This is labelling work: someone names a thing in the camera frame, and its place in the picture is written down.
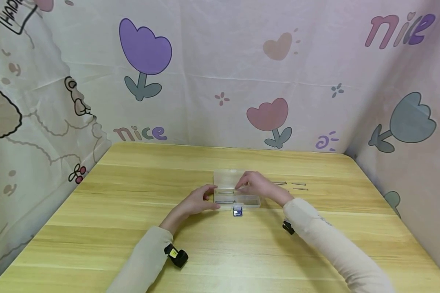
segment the yellow label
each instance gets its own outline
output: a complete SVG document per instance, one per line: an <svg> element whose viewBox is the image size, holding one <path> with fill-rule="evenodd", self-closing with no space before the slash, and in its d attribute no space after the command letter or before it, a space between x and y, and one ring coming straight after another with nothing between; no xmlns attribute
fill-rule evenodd
<svg viewBox="0 0 440 293"><path fill-rule="evenodd" d="M169 253L169 256L176 258L178 256L178 253L176 252L176 250L172 249Z"/></svg>

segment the wooden table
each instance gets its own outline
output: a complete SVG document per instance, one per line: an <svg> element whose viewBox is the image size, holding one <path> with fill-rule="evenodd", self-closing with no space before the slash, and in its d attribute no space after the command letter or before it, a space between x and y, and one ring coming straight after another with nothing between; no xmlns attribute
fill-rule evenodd
<svg viewBox="0 0 440 293"><path fill-rule="evenodd" d="M371 256L397 292L440 293L440 269L356 163L341 154L115 144L0 278L1 292L105 292L135 244L214 169L257 170L309 201ZM151 292L347 292L319 253L282 229L275 203L192 216Z"/></svg>

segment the black wristband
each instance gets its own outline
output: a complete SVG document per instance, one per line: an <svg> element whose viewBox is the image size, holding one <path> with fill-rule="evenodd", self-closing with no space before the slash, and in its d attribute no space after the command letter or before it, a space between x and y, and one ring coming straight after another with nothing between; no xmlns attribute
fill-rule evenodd
<svg viewBox="0 0 440 293"><path fill-rule="evenodd" d="M295 233L295 230L292 228L292 224L287 220L284 220L282 228L284 228L290 235L293 235Z"/></svg>
<svg viewBox="0 0 440 293"><path fill-rule="evenodd" d="M178 268L182 268L189 259L188 254L184 250L177 250L173 244L165 247L165 254Z"/></svg>

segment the metal rod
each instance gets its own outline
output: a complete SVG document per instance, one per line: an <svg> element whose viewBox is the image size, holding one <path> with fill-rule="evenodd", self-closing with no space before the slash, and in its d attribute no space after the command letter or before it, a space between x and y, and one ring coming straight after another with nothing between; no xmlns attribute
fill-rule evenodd
<svg viewBox="0 0 440 293"><path fill-rule="evenodd" d="M236 203L236 201L215 201L215 203Z"/></svg>

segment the clear plastic box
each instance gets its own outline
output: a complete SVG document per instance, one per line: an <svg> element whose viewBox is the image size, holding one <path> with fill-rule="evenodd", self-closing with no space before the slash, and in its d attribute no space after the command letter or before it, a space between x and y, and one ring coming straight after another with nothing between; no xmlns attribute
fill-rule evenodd
<svg viewBox="0 0 440 293"><path fill-rule="evenodd" d="M243 173L242 170L215 170L213 172L213 183L218 186L213 194L213 201L220 204L220 210L231 210L235 206L245 209L261 206L259 196L245 194L241 192L241 188L235 189Z"/></svg>

